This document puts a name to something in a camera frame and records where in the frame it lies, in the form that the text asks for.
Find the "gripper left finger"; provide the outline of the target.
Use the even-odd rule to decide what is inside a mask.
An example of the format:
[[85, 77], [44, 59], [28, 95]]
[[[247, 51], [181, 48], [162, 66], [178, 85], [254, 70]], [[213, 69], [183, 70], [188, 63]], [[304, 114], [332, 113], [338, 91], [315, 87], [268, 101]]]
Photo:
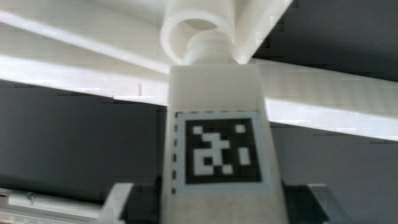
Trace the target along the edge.
[[100, 213], [100, 222], [103, 224], [123, 224], [121, 214], [128, 202], [130, 192], [133, 189], [132, 183], [117, 183], [112, 187], [110, 194], [105, 200]]

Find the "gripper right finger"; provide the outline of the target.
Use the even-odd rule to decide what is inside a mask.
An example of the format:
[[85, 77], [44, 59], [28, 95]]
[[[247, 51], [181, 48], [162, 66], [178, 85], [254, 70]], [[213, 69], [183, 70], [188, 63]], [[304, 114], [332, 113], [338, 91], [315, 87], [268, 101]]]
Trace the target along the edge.
[[350, 224], [350, 217], [341, 208], [336, 196], [325, 184], [309, 184], [309, 191], [327, 215], [323, 224]]

